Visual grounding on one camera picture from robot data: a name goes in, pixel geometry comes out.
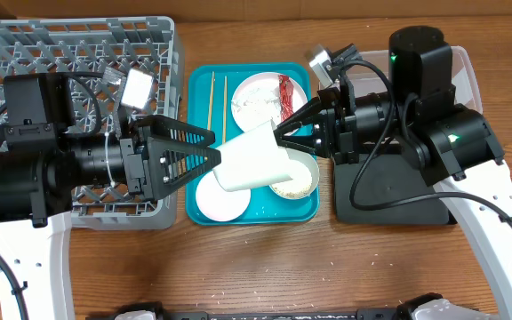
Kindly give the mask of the grey bowl with rice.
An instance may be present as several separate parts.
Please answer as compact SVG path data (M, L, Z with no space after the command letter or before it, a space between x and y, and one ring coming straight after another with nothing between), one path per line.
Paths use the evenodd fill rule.
M316 159L302 151L286 149L290 159L290 177L269 187L280 197L288 200L300 200L310 196L316 189L320 172Z

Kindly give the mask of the white paper cup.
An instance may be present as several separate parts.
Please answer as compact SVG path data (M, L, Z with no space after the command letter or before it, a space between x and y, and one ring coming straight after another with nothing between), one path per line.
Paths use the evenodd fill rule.
M276 126L269 120L220 145L221 162L212 171L228 191L260 188L291 180L291 159L276 143Z

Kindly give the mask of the red snack wrapper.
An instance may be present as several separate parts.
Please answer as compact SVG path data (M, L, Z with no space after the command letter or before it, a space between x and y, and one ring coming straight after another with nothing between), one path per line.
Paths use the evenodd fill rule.
M280 117L281 121L288 119L293 114L292 96L294 86L291 78L286 75L279 75L279 100L280 100Z

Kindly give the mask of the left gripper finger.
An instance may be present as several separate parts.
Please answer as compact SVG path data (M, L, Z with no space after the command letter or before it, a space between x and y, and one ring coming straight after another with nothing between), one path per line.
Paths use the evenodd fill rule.
M152 133L160 137L187 142L203 148L210 147L215 142L214 132L202 127L161 115L148 116L148 120L151 122Z
M217 149L162 138L148 138L150 186L155 200L166 198L221 162Z

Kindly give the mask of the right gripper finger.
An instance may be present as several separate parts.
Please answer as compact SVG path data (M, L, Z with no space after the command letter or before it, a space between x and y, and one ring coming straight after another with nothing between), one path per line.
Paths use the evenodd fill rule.
M327 142L322 133L314 132L307 136L287 136L275 132L276 143L280 147L295 149L312 156L327 157Z
M304 104L300 109L285 119L274 130L275 136L283 136L289 132L299 130L301 126L311 124L313 118L322 110L322 102L318 97Z

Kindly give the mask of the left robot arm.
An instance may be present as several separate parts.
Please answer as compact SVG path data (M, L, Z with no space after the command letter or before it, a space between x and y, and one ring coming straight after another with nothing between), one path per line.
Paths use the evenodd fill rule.
M72 192L123 184L146 201L166 198L221 161L213 132L167 116L75 125L70 85L89 72L7 76L0 124L0 305L6 319L71 319Z

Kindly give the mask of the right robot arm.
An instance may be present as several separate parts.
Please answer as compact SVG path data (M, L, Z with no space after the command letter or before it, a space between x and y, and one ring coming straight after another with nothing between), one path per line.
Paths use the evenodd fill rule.
M512 319L512 180L491 126L459 104L452 83L452 48L438 28L412 26L389 38L383 94L356 96L348 78L366 67L354 45L319 49L309 60L322 87L275 130L278 145L356 163L398 141L404 157L460 225L482 268L500 319Z

